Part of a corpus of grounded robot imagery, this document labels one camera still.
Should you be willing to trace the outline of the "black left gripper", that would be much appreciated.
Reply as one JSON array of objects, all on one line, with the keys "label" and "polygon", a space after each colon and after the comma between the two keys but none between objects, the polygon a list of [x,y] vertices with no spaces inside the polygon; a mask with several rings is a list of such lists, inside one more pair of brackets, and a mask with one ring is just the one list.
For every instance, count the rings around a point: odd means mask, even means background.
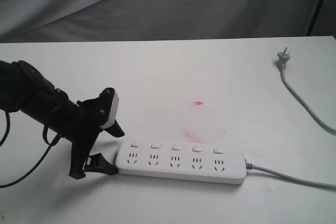
[{"label": "black left gripper", "polygon": [[[79,102],[78,105],[78,118],[70,131],[73,134],[73,140],[69,176],[74,179],[82,179],[85,178],[87,172],[116,175],[118,168],[109,163],[101,153],[89,155],[99,134],[104,131],[99,126],[103,119],[103,115],[100,114],[99,96],[95,99]],[[107,129],[113,137],[124,136],[124,131],[117,121]]]}]

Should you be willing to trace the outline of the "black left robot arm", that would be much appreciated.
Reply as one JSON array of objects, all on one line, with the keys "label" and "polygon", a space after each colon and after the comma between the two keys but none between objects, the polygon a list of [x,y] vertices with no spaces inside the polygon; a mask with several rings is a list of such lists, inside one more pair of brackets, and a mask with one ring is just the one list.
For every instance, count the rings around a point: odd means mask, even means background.
[{"label": "black left robot arm", "polygon": [[67,139],[71,143],[69,176],[74,179],[85,178],[87,172],[118,173],[102,154],[90,155],[101,132],[116,138],[125,135],[116,120],[118,104],[114,88],[105,88],[97,98],[74,103],[29,63],[1,61],[1,110],[6,114],[22,111],[41,123],[49,147]]}]

